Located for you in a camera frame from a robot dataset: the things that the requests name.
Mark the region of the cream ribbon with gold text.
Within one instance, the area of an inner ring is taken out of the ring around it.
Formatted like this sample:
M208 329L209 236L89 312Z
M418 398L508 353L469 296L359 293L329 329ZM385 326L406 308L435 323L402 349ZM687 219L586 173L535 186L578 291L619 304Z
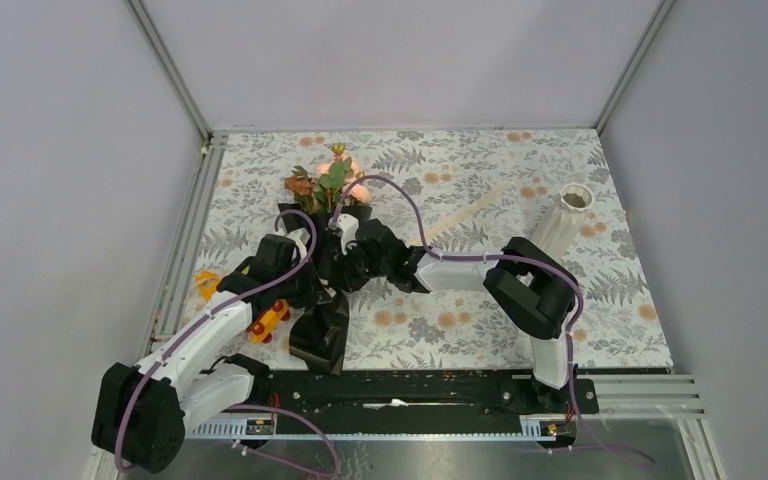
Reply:
M432 240L442 233L448 231L450 228L472 219L479 211L499 200L507 191L514 186L514 182L505 180L493 188L487 193L482 195L479 199L472 202L470 205L458 210L454 214L445 217L443 220L435 224L430 230L426 232L426 239Z

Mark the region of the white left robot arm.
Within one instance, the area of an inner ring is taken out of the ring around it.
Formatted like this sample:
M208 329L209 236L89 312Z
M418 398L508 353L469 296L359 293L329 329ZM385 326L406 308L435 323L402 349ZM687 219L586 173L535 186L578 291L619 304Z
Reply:
M126 473L164 470L196 427L235 404L248 411L270 397L268 367L233 355L201 374L210 359L279 300L309 293L299 286L318 238L300 228L267 234L255 255L223 277L198 319L134 365L116 363L103 375L92 443Z

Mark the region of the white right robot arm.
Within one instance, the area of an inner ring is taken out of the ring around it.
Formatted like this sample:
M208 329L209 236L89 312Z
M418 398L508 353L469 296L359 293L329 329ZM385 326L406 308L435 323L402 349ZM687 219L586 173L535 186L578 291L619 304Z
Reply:
M531 241L513 237L498 253L451 254L408 246L379 220L364 223L340 215L328 232L336 240L329 284L355 292L384 278L405 293L482 292L530 336L535 402L557 412L573 398L568 348L562 338L578 307L577 280Z

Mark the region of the peach flower bouquet black wrap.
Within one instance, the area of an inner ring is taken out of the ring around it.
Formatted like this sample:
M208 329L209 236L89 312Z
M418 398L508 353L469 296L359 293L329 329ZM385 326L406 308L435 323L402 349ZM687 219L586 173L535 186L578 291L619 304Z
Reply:
M306 265L313 293L296 305L303 311L289 336L290 354L318 374L342 373L348 333L346 287L338 279L335 255L340 239L328 232L329 222L346 187L363 175L342 143L330 147L333 158L311 173L300 165L284 180L294 201L280 203L281 212L299 210L313 222L317 240Z

